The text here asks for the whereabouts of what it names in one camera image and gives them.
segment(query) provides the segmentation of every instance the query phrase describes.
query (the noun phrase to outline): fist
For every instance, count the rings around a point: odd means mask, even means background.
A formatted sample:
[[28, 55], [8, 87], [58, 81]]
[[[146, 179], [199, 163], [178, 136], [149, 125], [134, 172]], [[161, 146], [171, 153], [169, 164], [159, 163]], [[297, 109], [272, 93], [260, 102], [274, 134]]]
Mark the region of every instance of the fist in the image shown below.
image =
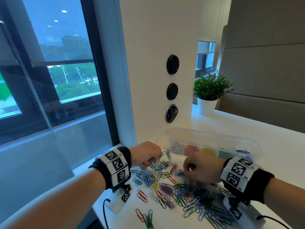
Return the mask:
[[191, 180], [203, 183], [221, 182], [225, 160], [202, 153], [195, 153], [188, 156], [183, 164], [185, 176]]
[[161, 148], [150, 141], [131, 147], [129, 150], [132, 155], [132, 167], [139, 166], [142, 170], [147, 169], [161, 157]]

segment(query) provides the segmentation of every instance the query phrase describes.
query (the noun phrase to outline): white desk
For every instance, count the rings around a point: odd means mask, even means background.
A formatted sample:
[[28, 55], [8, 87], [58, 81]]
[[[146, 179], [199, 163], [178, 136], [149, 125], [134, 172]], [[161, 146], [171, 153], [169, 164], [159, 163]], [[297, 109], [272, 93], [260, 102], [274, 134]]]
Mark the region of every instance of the white desk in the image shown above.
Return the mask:
[[[303, 148], [305, 134], [216, 110], [214, 111], [214, 115], [202, 116], [197, 112], [197, 105], [193, 105], [192, 117], [185, 121], [182, 127], [253, 139], [263, 151], [263, 156], [257, 162], [259, 165], [264, 167], [265, 170], [272, 172], [277, 178], [301, 188], [305, 188], [305, 181], [303, 181], [303, 174], [305, 173], [303, 165], [303, 160], [305, 158]], [[92, 162], [93, 159], [76, 168], [73, 171], [74, 174], [78, 174], [87, 169]], [[140, 187], [140, 189], [145, 191], [145, 193], [148, 193], [147, 188]], [[95, 213], [104, 226], [102, 202], [107, 193], [108, 191], [105, 191], [93, 205]], [[142, 213], [147, 213], [146, 211], [150, 208], [153, 209], [153, 224], [155, 229], [185, 228], [190, 225], [192, 227], [198, 227], [199, 225], [200, 228], [213, 228], [208, 222], [198, 222], [198, 216], [192, 218], [191, 215], [188, 219], [184, 219], [181, 215], [182, 209], [178, 209], [176, 212], [169, 211], [168, 209], [163, 210], [150, 199], [147, 203], [143, 203], [136, 197], [135, 193], [132, 194], [127, 203], [128, 204], [119, 215], [115, 215], [109, 209], [105, 209], [109, 228], [146, 228], [145, 224], [136, 216], [136, 208], [139, 208]], [[265, 205], [258, 202], [253, 202], [252, 204], [263, 215], [268, 215], [280, 220], [280, 218]], [[266, 220], [265, 229], [276, 229], [281, 227], [272, 220]]]

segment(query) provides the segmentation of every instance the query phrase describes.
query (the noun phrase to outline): cable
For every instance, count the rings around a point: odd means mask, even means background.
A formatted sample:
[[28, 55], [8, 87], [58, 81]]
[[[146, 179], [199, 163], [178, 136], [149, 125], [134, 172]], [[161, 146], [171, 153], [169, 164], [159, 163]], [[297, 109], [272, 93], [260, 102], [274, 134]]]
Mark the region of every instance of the cable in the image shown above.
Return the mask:
[[104, 212], [105, 224], [106, 224], [107, 229], [109, 229], [108, 223], [107, 223], [107, 219], [106, 219], [106, 214], [105, 214], [105, 201], [110, 202], [111, 200], [107, 198], [107, 199], [105, 199], [104, 202], [103, 202], [103, 212]]
[[276, 219], [274, 219], [274, 218], [271, 218], [271, 217], [269, 217], [269, 216], [266, 216], [266, 215], [259, 215], [259, 216], [256, 217], [257, 220], [260, 220], [261, 218], [272, 219], [272, 220], [276, 221], [277, 223], [279, 223], [280, 225], [282, 225], [283, 227], [285, 227], [285, 228], [287, 228], [287, 229], [290, 229], [290, 228], [287, 227], [285, 224], [283, 224], [283, 223], [281, 223], [280, 221], [278, 221], [278, 220], [276, 220]]

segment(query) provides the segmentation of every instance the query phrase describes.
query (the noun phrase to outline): green leaves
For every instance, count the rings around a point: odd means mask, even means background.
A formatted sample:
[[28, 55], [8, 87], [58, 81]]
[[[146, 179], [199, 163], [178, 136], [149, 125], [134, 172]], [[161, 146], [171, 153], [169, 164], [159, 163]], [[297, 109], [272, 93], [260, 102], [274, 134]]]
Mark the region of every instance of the green leaves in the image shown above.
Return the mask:
[[230, 84], [231, 81], [226, 80], [227, 76], [219, 75], [217, 71], [216, 74], [204, 77], [201, 75], [198, 79], [195, 80], [194, 85], [194, 95], [202, 100], [217, 100], [223, 95], [232, 92], [228, 90], [233, 84]]

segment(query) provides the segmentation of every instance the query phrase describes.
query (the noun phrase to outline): right hand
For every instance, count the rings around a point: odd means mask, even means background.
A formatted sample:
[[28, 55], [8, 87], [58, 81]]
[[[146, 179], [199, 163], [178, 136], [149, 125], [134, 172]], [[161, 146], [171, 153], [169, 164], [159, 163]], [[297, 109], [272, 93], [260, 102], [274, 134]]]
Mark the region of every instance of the right hand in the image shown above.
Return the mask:
[[221, 182], [220, 176], [225, 161], [211, 155], [195, 153], [185, 159], [183, 169], [185, 176], [191, 180], [218, 183]]

